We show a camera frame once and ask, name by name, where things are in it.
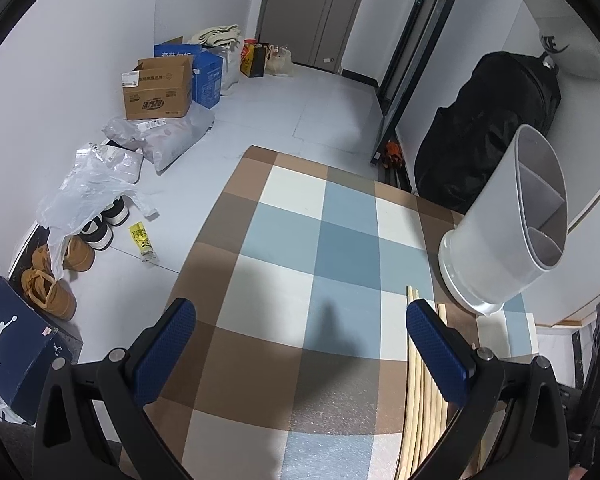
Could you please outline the navy jordan shoe box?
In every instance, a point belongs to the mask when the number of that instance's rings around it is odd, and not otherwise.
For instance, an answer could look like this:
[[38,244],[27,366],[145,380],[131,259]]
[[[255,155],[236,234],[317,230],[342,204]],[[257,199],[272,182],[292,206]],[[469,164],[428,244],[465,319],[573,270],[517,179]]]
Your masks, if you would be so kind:
[[38,313],[0,278],[0,397],[26,422],[38,414],[54,359],[74,363],[82,340],[46,314]]

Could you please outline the tan boot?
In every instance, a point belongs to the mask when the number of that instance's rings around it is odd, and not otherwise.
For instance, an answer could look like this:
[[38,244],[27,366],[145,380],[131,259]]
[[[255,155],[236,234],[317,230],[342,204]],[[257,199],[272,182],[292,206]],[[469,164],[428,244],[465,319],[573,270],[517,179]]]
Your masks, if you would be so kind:
[[43,270],[24,270],[21,286],[24,298],[55,318],[70,321],[76,313],[76,298],[73,294]]
[[[94,260],[95,253],[93,248],[88,246],[81,237],[70,237],[64,259],[64,268],[66,270],[85,272],[93,265]],[[33,269],[42,270],[48,274],[52,273],[50,251],[46,244],[35,249],[31,257],[31,262]]]

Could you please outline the black white sneaker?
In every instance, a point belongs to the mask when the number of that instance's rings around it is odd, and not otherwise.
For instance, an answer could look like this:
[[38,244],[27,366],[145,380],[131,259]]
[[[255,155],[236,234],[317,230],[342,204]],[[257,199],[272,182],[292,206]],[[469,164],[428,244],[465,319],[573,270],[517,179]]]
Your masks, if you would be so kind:
[[114,226],[121,226],[129,218],[129,208],[122,197],[109,204],[98,216],[82,228],[80,237],[94,250],[106,249],[114,239]]

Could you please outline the white plastic bag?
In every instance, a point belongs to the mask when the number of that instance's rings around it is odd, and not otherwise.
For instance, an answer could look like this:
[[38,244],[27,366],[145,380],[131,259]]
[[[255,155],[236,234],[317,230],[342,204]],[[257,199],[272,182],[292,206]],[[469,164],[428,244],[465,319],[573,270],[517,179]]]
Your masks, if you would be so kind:
[[47,246],[55,278],[64,276],[68,238],[118,198],[129,197],[144,217],[155,217],[157,208],[136,185],[142,161],[139,152],[105,144],[90,143],[76,151],[65,180],[41,200],[36,211],[38,224],[50,231]]

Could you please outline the checkered table mat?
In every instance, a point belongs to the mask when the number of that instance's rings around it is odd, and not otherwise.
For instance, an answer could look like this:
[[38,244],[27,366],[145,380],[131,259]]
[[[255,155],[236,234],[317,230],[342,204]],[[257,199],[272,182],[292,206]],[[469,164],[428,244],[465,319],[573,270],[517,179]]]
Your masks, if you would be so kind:
[[191,150],[140,188],[148,233],[197,312],[149,414],[196,479],[391,479],[407,395],[406,292],[460,216],[253,146],[233,170]]

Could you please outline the grey plastic parcel bag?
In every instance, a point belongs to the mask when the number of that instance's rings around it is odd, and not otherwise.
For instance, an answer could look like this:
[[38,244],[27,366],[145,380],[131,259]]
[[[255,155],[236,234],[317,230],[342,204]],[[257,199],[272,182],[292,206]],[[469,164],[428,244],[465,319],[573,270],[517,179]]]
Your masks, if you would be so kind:
[[180,118],[129,120],[112,118],[102,132],[115,144],[130,151],[140,150],[162,174],[212,128],[212,110],[193,102]]

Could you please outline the black hanging coat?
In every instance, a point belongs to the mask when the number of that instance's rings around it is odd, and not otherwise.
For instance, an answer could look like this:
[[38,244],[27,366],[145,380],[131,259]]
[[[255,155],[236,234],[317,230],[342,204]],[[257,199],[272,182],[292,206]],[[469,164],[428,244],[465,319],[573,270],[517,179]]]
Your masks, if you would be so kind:
[[431,203],[466,214],[522,125],[547,134],[562,94],[548,54],[483,55],[448,107],[440,107],[420,144],[415,188]]

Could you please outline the blue cardboard box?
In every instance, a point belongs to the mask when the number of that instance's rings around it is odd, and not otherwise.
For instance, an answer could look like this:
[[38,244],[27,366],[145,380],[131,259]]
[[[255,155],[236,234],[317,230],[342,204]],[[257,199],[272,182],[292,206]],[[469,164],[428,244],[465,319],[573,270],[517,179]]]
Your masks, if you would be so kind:
[[193,57],[193,100],[211,110],[221,99],[223,60],[200,44],[165,42],[156,44],[154,55],[191,55]]

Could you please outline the grey hanging bag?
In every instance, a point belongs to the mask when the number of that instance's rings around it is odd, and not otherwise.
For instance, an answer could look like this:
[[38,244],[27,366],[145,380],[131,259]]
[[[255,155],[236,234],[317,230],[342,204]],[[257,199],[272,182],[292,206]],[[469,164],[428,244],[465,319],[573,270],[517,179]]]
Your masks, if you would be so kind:
[[522,0],[543,50],[572,76],[600,80],[600,42],[566,0]]

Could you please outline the black yellow bag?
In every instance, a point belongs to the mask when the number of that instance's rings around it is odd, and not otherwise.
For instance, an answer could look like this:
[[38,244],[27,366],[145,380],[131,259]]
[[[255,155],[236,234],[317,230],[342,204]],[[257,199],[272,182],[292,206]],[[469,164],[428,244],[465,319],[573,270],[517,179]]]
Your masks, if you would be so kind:
[[257,42],[256,50],[254,50],[254,60],[251,76],[248,78],[263,77],[265,73],[265,61],[268,54],[268,44]]

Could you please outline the red snack bag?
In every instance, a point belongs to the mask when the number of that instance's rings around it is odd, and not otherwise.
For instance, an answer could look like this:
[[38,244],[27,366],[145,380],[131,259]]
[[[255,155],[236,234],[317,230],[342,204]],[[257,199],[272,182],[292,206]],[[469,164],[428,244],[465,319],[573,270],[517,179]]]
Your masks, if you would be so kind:
[[252,72],[254,50],[256,50],[257,41],[254,39],[245,39],[240,52],[240,71],[250,77]]

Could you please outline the white shopping bag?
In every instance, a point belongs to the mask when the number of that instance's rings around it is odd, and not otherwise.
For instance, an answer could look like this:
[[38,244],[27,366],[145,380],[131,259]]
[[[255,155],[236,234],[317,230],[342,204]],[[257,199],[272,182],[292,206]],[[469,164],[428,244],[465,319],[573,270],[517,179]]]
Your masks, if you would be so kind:
[[265,73],[277,77],[291,77],[294,74],[291,50],[284,46],[269,44]]

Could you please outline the beige tote bag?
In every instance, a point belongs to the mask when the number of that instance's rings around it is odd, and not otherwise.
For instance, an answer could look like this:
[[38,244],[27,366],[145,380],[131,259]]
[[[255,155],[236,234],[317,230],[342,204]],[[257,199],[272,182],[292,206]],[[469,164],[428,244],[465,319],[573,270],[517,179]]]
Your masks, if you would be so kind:
[[186,41],[186,44],[198,44],[205,48],[229,48],[242,40],[242,30],[237,24],[213,26],[199,32]]

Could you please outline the grey door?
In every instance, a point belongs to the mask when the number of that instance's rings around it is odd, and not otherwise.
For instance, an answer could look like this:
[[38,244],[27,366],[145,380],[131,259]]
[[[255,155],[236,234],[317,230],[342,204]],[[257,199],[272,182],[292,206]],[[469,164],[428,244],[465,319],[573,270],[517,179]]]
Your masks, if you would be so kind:
[[361,0],[262,0],[256,38],[299,65],[336,73]]

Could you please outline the black metal rack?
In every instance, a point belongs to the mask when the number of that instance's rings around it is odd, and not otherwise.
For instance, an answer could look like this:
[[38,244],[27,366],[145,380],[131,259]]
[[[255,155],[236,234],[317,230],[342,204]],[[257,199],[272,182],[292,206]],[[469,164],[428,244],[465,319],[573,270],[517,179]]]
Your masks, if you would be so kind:
[[398,137],[398,125],[431,58],[456,0],[415,0],[377,91],[381,110],[377,141],[370,162],[382,182],[409,185],[403,170],[388,169],[382,158]]

